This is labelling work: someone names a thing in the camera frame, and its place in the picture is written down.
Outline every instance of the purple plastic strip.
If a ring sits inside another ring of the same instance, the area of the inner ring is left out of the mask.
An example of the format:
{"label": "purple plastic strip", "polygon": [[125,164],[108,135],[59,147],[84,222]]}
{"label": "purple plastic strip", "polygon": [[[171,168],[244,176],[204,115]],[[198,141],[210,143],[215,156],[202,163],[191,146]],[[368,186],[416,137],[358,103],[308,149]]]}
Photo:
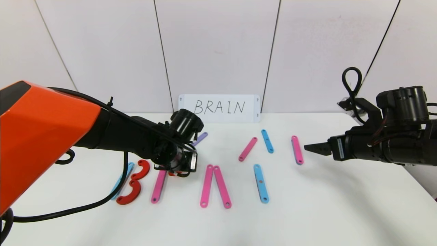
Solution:
{"label": "purple plastic strip", "polygon": [[204,133],[200,134],[200,136],[197,137],[197,141],[192,143],[192,145],[196,146],[200,141],[202,141],[204,138],[206,138],[206,136],[208,136],[207,132],[204,132]]}

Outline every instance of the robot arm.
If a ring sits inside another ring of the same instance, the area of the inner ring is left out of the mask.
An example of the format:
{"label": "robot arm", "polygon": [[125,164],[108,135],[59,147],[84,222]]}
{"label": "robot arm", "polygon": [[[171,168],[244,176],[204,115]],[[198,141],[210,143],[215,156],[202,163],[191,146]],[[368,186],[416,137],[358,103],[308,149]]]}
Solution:
{"label": "robot arm", "polygon": [[128,116],[108,104],[60,88],[25,81],[0,91],[0,215],[72,146],[131,152],[186,177],[196,171],[191,138],[203,128],[193,113],[175,112],[171,123]]}
{"label": "robot arm", "polygon": [[346,109],[359,108],[368,114],[362,126],[326,143],[309,144],[307,151],[333,155],[336,161],[363,159],[398,165],[437,166],[437,119],[429,119],[427,98],[422,86],[384,91],[376,97],[377,106],[364,98],[339,103]]}

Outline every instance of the blue plastic strip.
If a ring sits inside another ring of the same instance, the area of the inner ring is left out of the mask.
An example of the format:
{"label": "blue plastic strip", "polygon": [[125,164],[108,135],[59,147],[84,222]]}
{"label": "blue plastic strip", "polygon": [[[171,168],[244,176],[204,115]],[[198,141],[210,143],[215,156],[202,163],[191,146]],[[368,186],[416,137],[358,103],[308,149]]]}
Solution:
{"label": "blue plastic strip", "polygon": [[265,129],[262,129],[261,134],[263,135],[264,142],[266,143],[267,151],[269,153],[273,153],[274,149],[272,143],[270,142],[269,135],[267,135],[267,131]]}
{"label": "blue plastic strip", "polygon": [[[131,175],[131,172],[132,172],[132,170],[134,169],[134,163],[133,162],[129,162],[128,163],[128,173],[126,173],[126,179],[125,179],[125,182],[126,182],[126,180],[128,180],[128,177],[129,177],[129,175]],[[118,179],[118,181],[117,181],[117,183],[114,185],[114,187],[112,188],[112,190],[111,190],[111,193],[115,190],[115,188],[118,186],[118,184],[120,183],[120,181],[121,181],[121,175],[120,175],[120,178]],[[121,191],[121,189],[111,198],[111,200],[115,200],[117,197],[118,197],[118,195],[120,194],[120,191]]]}
{"label": "blue plastic strip", "polygon": [[253,170],[255,171],[255,179],[257,180],[258,192],[260,194],[260,199],[262,203],[269,203],[269,194],[267,193],[266,183],[263,177],[263,171],[261,166],[258,164],[253,165]]}

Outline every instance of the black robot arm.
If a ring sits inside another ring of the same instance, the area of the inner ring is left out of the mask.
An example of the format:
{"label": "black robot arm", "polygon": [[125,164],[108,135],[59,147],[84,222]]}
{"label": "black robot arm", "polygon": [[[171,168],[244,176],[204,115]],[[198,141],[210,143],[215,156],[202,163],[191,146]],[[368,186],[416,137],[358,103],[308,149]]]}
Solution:
{"label": "black robot arm", "polygon": [[366,99],[354,98],[353,101],[368,114],[362,126],[330,137],[326,143],[305,145],[304,149],[320,155],[332,154],[336,161],[364,159],[437,166],[437,120],[429,119],[422,86],[378,94],[376,102],[383,117],[381,110]]}

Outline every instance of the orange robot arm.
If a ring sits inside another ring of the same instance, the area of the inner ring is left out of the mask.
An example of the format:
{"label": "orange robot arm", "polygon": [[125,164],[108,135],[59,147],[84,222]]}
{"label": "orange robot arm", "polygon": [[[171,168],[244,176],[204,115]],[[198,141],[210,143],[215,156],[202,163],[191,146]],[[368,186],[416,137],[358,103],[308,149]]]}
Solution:
{"label": "orange robot arm", "polygon": [[100,107],[20,81],[0,91],[0,214],[94,125]]}
{"label": "orange robot arm", "polygon": [[[191,138],[203,128],[182,109],[171,123],[128,116],[76,91],[45,88],[25,81],[0,90],[0,215],[71,146],[131,152],[186,177],[196,171]],[[36,216],[32,222],[56,216]]]}

